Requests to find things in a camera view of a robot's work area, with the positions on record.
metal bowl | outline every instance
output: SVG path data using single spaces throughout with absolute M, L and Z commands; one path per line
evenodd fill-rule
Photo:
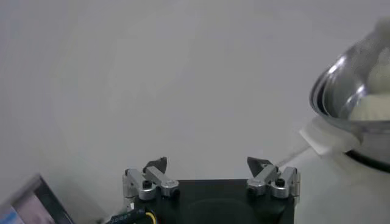
M 380 52 L 390 46 L 373 32 L 323 72 L 310 93 L 310 105 L 329 124 L 354 134 L 364 156 L 390 164 L 390 121 L 350 121 L 349 114 L 370 93 L 367 78 Z

cable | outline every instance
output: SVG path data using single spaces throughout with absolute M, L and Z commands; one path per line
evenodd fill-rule
M 156 219 L 156 217 L 153 215 L 153 213 L 151 213 L 151 212 L 146 212 L 145 215 L 149 216 L 149 217 L 152 219 L 153 224 L 157 224 L 157 219 Z

laptop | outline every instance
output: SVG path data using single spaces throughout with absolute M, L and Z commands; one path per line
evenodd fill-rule
M 39 175 L 0 206 L 0 224 L 55 223 L 74 222 Z

